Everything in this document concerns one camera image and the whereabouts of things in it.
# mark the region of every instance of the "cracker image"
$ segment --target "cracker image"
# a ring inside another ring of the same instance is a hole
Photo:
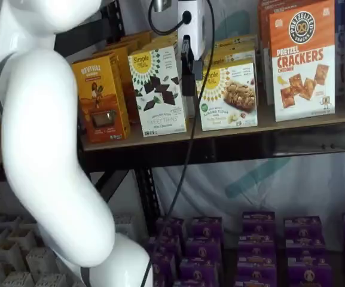
[[[313,81],[310,78],[306,78],[304,83],[304,91],[300,94],[300,96],[304,99],[310,100],[313,96],[316,84],[316,81]]]
[[[229,82],[225,87],[224,102],[245,112],[252,112],[256,106],[255,92],[247,85]]]
[[[289,78],[293,94],[301,94],[304,91],[303,79],[300,74],[296,74]]]
[[[282,105],[285,109],[296,104],[294,101],[294,92],[292,90],[292,87],[281,89],[281,98]]]
[[[315,75],[315,81],[317,84],[324,86],[326,77],[328,76],[329,66],[318,64],[316,75]]]

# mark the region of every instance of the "chocolate image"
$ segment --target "chocolate image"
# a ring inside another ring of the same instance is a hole
[[[164,91],[161,95],[164,103],[175,106],[175,98],[173,97],[173,93],[171,91]]]
[[[143,111],[148,111],[149,109],[152,109],[155,106],[155,101],[150,100],[146,106],[144,107]]]

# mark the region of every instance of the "cookie image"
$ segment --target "cookie image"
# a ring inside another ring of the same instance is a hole
[[[318,64],[316,75],[315,75],[315,81],[317,84],[324,86],[325,80],[328,76],[329,66]]]

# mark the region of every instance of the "snack box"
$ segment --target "snack box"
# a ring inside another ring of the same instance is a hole
[[[156,220],[156,229],[157,233],[160,234],[161,230],[163,229],[164,226],[164,219],[162,217],[158,218]],[[164,230],[163,233],[164,236],[179,236],[180,242],[183,243],[185,242],[187,238],[187,223],[184,219],[181,218],[170,218],[166,229]]]
[[[155,252],[152,254],[152,267],[154,274],[164,276],[167,286],[173,284],[176,279],[176,263],[173,253]]]
[[[322,236],[286,238],[285,244],[288,257],[323,255],[326,252],[326,244]]]
[[[274,212],[249,211],[242,215],[243,232],[270,233],[276,232],[276,220]]]
[[[286,237],[321,236],[321,219],[318,216],[285,218],[284,234]]]
[[[290,286],[333,286],[332,267],[326,257],[288,258]]]
[[[237,275],[254,279],[270,279],[277,283],[277,264],[275,256],[254,256],[251,254],[238,254]]]
[[[224,243],[224,229],[221,217],[194,217],[191,222],[191,234],[197,237],[213,237]]]
[[[11,272],[3,282],[4,287],[34,287],[29,272]]]
[[[144,137],[187,131],[174,48],[157,46],[129,56]]]
[[[269,19],[276,121],[334,114],[334,1],[312,1]]]
[[[204,281],[208,286],[219,287],[217,264],[203,258],[184,258],[180,263],[183,280]]]
[[[276,254],[276,245],[274,237],[271,234],[241,234],[237,248],[240,253],[258,256]]]
[[[251,58],[213,66],[200,102],[203,131],[257,126],[255,83]],[[199,96],[203,81],[196,84]]]

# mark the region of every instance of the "pretzel crackers box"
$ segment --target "pretzel crackers box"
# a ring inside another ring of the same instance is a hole
[[[312,1],[269,19],[276,121],[333,114],[334,1]]]

